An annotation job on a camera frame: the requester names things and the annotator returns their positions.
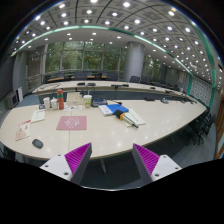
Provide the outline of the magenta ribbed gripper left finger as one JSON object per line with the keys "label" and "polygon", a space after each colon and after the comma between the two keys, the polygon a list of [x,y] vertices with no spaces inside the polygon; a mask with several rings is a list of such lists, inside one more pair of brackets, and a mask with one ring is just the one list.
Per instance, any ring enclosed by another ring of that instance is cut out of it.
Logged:
{"label": "magenta ribbed gripper left finger", "polygon": [[43,164],[41,169],[79,185],[91,154],[92,144],[87,143],[65,155],[54,156]]}

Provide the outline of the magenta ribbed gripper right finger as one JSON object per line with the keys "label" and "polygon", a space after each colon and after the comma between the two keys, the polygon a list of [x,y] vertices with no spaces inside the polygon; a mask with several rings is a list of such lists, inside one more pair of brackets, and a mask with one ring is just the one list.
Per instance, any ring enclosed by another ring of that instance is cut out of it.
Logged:
{"label": "magenta ribbed gripper right finger", "polygon": [[168,155],[159,156],[137,144],[133,145],[132,154],[144,185],[181,170]]}

